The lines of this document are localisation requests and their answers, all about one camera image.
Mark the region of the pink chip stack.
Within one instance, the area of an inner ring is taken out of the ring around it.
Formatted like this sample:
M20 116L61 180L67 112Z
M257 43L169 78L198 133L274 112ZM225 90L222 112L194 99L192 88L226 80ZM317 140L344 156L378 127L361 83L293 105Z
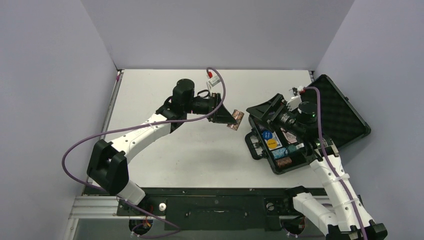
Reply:
M232 117L234 118L235 123L227 124L227 127L231 130L237 131L238 128L240 127L240 125L241 125L241 122L244 118L244 115L245 115L244 112L235 109L232 113Z

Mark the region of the blue small blind button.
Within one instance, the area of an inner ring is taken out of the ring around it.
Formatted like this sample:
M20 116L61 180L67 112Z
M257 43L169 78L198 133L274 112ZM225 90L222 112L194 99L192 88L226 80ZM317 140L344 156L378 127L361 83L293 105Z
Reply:
M273 133L269 130L264 130L261 135L262 135L262 138L264 140L269 140L269 139L272 139L274 137Z

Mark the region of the yellow big blind button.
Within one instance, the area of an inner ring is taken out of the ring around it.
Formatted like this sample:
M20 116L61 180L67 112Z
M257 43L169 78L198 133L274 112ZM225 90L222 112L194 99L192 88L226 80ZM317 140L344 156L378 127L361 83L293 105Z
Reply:
M274 138L268 139L266 144L269 149L276 149L279 145L279 143Z

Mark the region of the light blue chip stack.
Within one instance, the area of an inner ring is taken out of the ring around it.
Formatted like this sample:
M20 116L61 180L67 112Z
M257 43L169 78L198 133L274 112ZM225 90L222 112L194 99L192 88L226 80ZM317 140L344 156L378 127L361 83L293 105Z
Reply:
M274 160L286 158L289 155L289 151L285 148L279 148L271 151L272 157Z

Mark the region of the green chip stack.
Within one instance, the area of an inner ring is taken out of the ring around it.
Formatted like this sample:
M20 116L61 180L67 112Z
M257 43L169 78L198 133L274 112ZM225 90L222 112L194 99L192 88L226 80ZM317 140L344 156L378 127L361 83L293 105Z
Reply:
M297 151L297 146L296 145L289 145L286 147L286 153L288 155L294 154Z

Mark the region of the red brown chip stack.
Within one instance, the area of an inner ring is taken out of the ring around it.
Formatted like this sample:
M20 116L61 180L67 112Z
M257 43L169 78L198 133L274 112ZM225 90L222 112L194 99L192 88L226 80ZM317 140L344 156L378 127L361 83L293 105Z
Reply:
M284 157L284 158L280 158L277 159L275 161L275 164L279 167L279 168L287 168L289 165L291 165L293 163L292 159L290 157Z

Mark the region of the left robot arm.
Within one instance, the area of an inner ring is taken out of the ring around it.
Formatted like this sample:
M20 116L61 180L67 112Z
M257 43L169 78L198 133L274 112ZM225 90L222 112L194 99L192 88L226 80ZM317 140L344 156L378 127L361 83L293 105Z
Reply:
M143 123L143 127L126 131L112 141L97 141L89 160L87 174L111 195L130 202L136 215L149 209L146 193L129 177L128 164L142 150L161 137L174 132L188 121L189 114L204 115L209 122L235 125L237 121L224 107L224 97L213 93L212 87L222 83L219 76L207 81L206 94L195 94L195 84L190 79L180 79L164 104Z

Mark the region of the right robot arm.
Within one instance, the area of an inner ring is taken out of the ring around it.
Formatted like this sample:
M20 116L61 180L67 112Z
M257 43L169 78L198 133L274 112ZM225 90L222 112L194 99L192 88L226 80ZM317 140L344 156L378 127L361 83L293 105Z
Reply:
M355 193L336 145L324 138L319 92L316 103L302 101L299 96L286 101L276 94L267 102L248 107L247 112L267 129L283 128L299 139L297 148L318 176L332 206L329 210L305 187L298 186L282 199L287 213L304 215L327 240L384 240L388 236L385 225L373 219Z

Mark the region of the black poker set case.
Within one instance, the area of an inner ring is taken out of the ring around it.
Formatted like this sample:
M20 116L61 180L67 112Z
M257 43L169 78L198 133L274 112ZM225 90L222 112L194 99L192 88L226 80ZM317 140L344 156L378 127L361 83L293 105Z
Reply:
M333 80L325 74L315 79L304 92L300 94L301 100L304 102L316 103L316 93L321 97L321 117L322 130L324 139L331 139L337 150L340 150L371 133L371 127L360 116L356 109L351 105L349 99L340 91ZM282 133L283 128L277 130L269 130L258 122L257 119L248 115L248 122L252 127L251 132L245 136L245 142L254 160L266 159L271 170L276 175L281 175L295 169L308 165L308 160L297 148L297 151L288 155L292 159L292 164L288 167L279 168L276 160L273 159L262 137L263 131L276 133L282 147L287 148L290 145L298 145L297 143L289 144Z

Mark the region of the red playing card deck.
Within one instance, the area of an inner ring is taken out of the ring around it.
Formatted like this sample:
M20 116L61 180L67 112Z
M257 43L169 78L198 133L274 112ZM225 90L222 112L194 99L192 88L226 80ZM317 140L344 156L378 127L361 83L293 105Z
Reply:
M285 139L287 140L287 142L289 144L295 144L295 143L298 142L297 137L294 134L292 134L291 132L289 132L285 129L282 129L281 131L282 131L282 134L284 135Z

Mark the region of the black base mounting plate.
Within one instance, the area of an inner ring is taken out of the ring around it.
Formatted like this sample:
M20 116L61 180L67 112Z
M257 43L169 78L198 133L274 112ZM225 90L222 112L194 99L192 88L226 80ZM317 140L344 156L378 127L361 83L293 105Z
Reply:
M146 188L139 207L183 231L277 231L301 215L287 188Z

